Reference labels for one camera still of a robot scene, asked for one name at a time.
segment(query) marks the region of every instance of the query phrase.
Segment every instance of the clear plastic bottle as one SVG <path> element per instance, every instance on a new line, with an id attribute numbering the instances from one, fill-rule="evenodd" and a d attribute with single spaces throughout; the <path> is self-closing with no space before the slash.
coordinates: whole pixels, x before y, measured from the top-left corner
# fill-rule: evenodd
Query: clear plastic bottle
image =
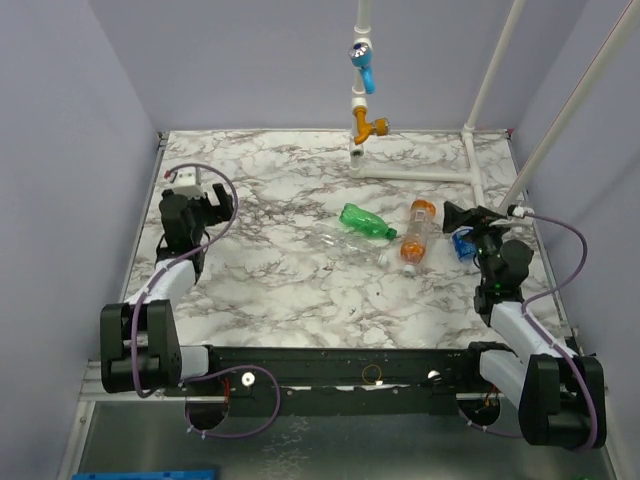
<path id="1" fill-rule="evenodd" d="M 379 247 L 366 238 L 317 223 L 309 235 L 311 243 L 330 248 L 330 256 L 340 255 L 352 264 L 371 264 L 386 267 L 389 259 Z"/>
<path id="2" fill-rule="evenodd" d="M 427 238 L 435 216 L 436 207 L 431 202 L 418 199 L 411 205 L 409 227 L 400 248 L 400 256 L 406 263 L 402 273 L 407 276 L 416 274 L 416 267 L 427 253 Z"/>

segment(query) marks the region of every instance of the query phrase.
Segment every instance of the marble table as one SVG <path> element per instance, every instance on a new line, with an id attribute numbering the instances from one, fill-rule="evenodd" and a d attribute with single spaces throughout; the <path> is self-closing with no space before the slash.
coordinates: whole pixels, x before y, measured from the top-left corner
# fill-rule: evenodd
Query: marble table
<path id="1" fill-rule="evenodd" d="M 500 337 L 473 310 L 479 272 L 455 257 L 439 228 L 442 204 L 473 206 L 465 185 L 352 179 L 348 134 L 341 131 L 236 131 L 172 133 L 160 173 L 185 162 L 225 172 L 240 195 L 237 222 L 211 247 L 200 281 L 174 308 L 180 343 L 270 347 L 464 348 Z M 367 141 L 371 166 L 465 171 L 458 134 L 395 133 Z M 515 178 L 503 134 L 476 136 L 488 206 L 497 206 Z M 203 174 L 210 189 L 219 179 Z M 131 272 L 133 293 L 153 271 L 162 234 L 160 177 Z M 420 275 L 401 273 L 399 242 L 378 242 L 388 269 L 353 265 L 309 242 L 311 227 L 337 220 L 346 202 L 379 214 L 400 233 L 417 198 L 437 209 Z M 519 233 L 536 250 L 523 285 L 528 297 L 548 287 L 532 229 Z M 532 305 L 556 335 L 566 333 L 554 300 Z"/>

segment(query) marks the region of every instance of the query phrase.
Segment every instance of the yellow ring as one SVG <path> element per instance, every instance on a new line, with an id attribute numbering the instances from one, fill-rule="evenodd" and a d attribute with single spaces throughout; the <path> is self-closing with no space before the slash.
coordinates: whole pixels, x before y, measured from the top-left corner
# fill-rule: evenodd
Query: yellow ring
<path id="1" fill-rule="evenodd" d="M 364 374 L 366 373 L 367 370 L 369 370 L 371 367 L 377 368 L 378 369 L 378 378 L 376 378 L 373 382 L 370 382 L 369 380 L 367 380 L 366 378 L 364 378 Z M 380 379 L 382 378 L 382 369 L 376 365 L 375 363 L 372 363 L 370 365 L 367 365 L 366 367 L 364 367 L 362 369 L 362 381 L 364 383 L 366 383 L 367 385 L 375 385 L 377 382 L 380 381 Z"/>

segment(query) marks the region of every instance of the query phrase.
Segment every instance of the orange bottle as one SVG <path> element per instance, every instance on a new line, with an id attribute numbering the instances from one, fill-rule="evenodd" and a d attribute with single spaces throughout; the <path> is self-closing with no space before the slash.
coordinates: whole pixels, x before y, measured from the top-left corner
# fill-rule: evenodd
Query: orange bottle
<path id="1" fill-rule="evenodd" d="M 411 205 L 409 227 L 400 248 L 400 256 L 406 263 L 402 273 L 407 276 L 416 274 L 416 267 L 427 253 L 427 237 L 435 216 L 436 207 L 431 202 L 418 199 Z"/>

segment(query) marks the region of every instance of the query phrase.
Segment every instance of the green plastic bottle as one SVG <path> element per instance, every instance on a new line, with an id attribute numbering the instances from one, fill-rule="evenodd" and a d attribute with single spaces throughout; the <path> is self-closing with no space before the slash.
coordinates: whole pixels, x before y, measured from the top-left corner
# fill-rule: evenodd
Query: green plastic bottle
<path id="1" fill-rule="evenodd" d="M 372 238 L 387 238 L 393 240 L 398 231 L 389 227 L 379 216 L 356 207 L 353 203 L 345 204 L 340 214 L 340 221 L 348 227 L 353 227 L 360 233 Z"/>

